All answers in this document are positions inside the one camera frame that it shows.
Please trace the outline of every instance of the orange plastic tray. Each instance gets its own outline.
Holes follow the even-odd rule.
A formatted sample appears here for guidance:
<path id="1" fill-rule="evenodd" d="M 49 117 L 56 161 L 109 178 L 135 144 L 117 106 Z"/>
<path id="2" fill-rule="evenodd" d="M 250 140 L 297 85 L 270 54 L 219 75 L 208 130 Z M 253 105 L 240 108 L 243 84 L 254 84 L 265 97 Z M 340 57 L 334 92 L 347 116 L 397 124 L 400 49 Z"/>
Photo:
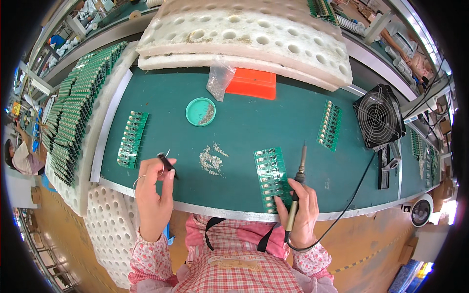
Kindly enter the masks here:
<path id="1" fill-rule="evenodd" d="M 237 68 L 225 92 L 273 100 L 276 92 L 276 75 L 265 71 Z"/>

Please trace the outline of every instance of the pink checkered apron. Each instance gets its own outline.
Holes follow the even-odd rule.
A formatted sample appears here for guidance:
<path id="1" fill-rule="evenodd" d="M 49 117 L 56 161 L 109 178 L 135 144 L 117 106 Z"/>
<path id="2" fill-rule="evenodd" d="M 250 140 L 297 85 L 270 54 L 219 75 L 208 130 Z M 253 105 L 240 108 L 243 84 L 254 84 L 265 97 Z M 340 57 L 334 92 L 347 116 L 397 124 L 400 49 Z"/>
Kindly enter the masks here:
<path id="1" fill-rule="evenodd" d="M 214 250 L 200 255 L 178 293 L 303 292 L 288 263 L 260 251 Z"/>

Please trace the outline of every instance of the fan grille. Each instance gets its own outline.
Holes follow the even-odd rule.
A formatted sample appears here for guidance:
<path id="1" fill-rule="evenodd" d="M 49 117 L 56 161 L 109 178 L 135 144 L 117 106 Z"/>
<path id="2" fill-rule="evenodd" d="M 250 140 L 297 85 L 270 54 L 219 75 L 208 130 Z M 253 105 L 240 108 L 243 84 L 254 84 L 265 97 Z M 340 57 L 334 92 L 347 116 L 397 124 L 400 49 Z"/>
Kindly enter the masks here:
<path id="1" fill-rule="evenodd" d="M 367 93 L 360 105 L 354 107 L 358 109 L 358 122 L 368 147 L 388 143 L 394 135 L 399 136 L 395 130 L 396 113 L 382 92 Z"/>
<path id="2" fill-rule="evenodd" d="M 430 204 L 426 200 L 421 200 L 415 204 L 412 210 L 412 222 L 418 227 L 425 224 L 430 216 Z"/>

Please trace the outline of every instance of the foam with holes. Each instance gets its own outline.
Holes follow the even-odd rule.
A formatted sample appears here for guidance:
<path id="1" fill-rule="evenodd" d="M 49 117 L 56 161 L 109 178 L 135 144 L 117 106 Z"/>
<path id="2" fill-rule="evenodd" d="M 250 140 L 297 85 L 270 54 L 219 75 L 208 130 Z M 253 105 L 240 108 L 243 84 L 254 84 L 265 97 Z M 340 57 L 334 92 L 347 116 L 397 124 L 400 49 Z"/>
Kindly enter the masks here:
<path id="1" fill-rule="evenodd" d="M 86 194 L 93 184 L 90 184 L 91 165 L 94 157 L 94 150 L 98 143 L 99 133 L 106 116 L 109 103 L 119 86 L 122 78 L 137 58 L 135 52 L 137 42 L 131 42 L 122 51 L 111 74 L 106 78 L 106 84 L 99 91 L 99 96 L 93 106 L 90 120 L 86 124 L 86 136 L 81 145 L 81 154 L 75 171 L 75 188 L 65 185 L 52 171 L 51 158 L 47 154 L 45 163 L 45 174 L 49 181 L 61 195 L 66 204 L 79 216 L 86 215 L 87 197 Z"/>
<path id="2" fill-rule="evenodd" d="M 236 67 L 327 90 L 352 83 L 340 28 L 311 17 L 305 0 L 168 0 L 137 51 L 143 70 L 209 66 L 213 54 L 222 54 Z"/>
<path id="3" fill-rule="evenodd" d="M 131 250 L 139 222 L 135 198 L 97 186 L 87 193 L 84 221 L 96 259 L 118 287 L 129 289 Z"/>

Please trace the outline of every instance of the worker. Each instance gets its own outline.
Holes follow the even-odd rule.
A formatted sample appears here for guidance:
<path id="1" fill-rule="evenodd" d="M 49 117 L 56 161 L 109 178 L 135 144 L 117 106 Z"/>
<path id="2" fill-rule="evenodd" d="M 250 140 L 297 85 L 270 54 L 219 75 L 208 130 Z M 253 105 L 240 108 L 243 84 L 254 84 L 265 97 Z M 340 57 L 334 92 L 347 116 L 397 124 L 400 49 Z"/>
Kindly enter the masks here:
<path id="1" fill-rule="evenodd" d="M 173 158 L 168 161 L 176 163 Z M 332 258 L 321 244 L 304 252 L 293 251 L 290 267 L 285 261 L 290 249 L 282 226 L 196 214 L 186 222 L 189 254 L 174 275 L 163 229 L 173 211 L 175 170 L 168 172 L 163 166 L 159 158 L 141 162 L 136 183 L 141 223 L 130 261 L 130 292 L 337 292 L 334 277 L 327 271 Z M 157 180 L 163 181 L 161 196 L 155 191 Z M 291 244 L 307 248 L 316 242 L 316 192 L 293 179 L 288 183 L 299 197 Z M 281 223 L 286 225 L 288 211 L 280 197 L 275 197 L 275 203 Z"/>
<path id="2" fill-rule="evenodd" d="M 21 129 L 18 121 L 16 121 L 15 130 L 20 133 L 23 143 L 15 151 L 11 140 L 7 140 L 5 143 L 5 161 L 7 165 L 24 175 L 42 175 L 45 162 L 31 151 L 31 137 Z"/>
<path id="3" fill-rule="evenodd" d="M 65 41 L 64 38 L 62 38 L 59 35 L 53 35 L 52 37 L 50 37 L 50 39 L 47 40 L 47 42 L 51 46 L 54 45 L 53 48 L 54 48 L 54 50 L 57 51 L 57 49 L 62 47 L 62 45 L 65 44 L 66 41 Z"/>
<path id="4" fill-rule="evenodd" d="M 433 71 L 428 60 L 417 52 L 418 44 L 412 37 L 412 33 L 399 21 L 390 21 L 381 31 L 381 36 L 404 59 L 412 70 L 412 73 L 422 84 L 425 76 L 433 77 Z"/>

